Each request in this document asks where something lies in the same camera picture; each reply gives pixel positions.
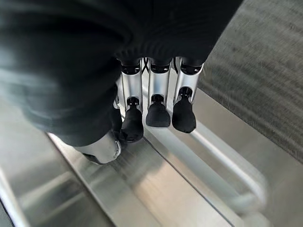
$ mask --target robotic hand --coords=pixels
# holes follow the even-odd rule
[[[241,2],[3,0],[0,95],[37,128],[105,163],[121,151],[118,140],[143,136],[142,58],[149,58],[150,69],[146,123],[170,125],[169,70],[171,59],[180,56],[171,121],[190,133],[198,75]],[[120,75],[123,123],[115,104]],[[108,141],[109,155],[94,146]]]
[[[125,120],[120,139],[136,142],[143,136],[143,94],[140,59],[122,61],[122,83],[125,103]],[[170,115],[166,110],[171,59],[149,60],[148,113],[146,124],[152,127],[169,127]],[[174,95],[173,126],[185,133],[196,128],[192,110],[198,77],[203,68],[200,60],[181,58],[180,70]]]

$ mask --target black cable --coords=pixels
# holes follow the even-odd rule
[[[144,62],[144,67],[142,69],[142,73],[144,72],[144,70],[146,69],[147,72],[149,73],[149,69],[148,69],[148,59],[147,58],[143,58],[143,62]]]
[[[178,69],[177,69],[177,66],[176,66],[176,57],[174,57],[173,63],[174,63],[175,71],[178,74]]]

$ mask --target black sleeve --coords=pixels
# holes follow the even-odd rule
[[[0,95],[85,146],[111,127],[119,59],[206,60],[242,0],[0,0]]]
[[[111,127],[113,53],[129,34],[127,22],[76,2],[1,1],[0,93],[39,129],[84,146]]]

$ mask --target silver metal cylinder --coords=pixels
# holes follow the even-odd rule
[[[148,108],[152,104],[153,95],[161,95],[164,98],[164,105],[166,107],[167,94],[169,90],[169,70],[164,73],[156,73],[151,70],[151,62],[149,61],[149,81],[148,81]]]
[[[115,139],[111,131],[97,142],[74,148],[83,154],[95,156],[98,162],[102,164],[114,161],[121,153],[121,144]]]
[[[115,109],[120,109],[119,102],[120,102],[119,95],[116,95],[114,103],[113,103],[113,106],[114,106]]]
[[[141,113],[143,113],[143,94],[142,94],[142,74],[141,70],[135,74],[125,74],[121,72],[123,96],[125,103],[125,111],[129,109],[127,100],[131,97],[135,97],[139,100],[139,106],[137,107]]]
[[[192,90],[192,95],[189,99],[190,103],[193,104],[194,103],[194,99],[195,99],[195,94],[196,94],[196,90],[197,90],[197,84],[198,84],[198,79],[199,79],[199,75],[203,69],[204,63],[202,64],[201,69],[193,74],[193,75],[189,75],[186,74],[182,71],[181,67],[180,70],[178,72],[178,79],[177,79],[177,84],[176,84],[176,89],[175,89],[175,95],[174,95],[174,100],[173,103],[176,104],[181,98],[179,97],[179,91],[181,88],[183,87],[188,87]]]

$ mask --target gray carpet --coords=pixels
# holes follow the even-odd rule
[[[303,163],[303,0],[246,0],[199,87]]]

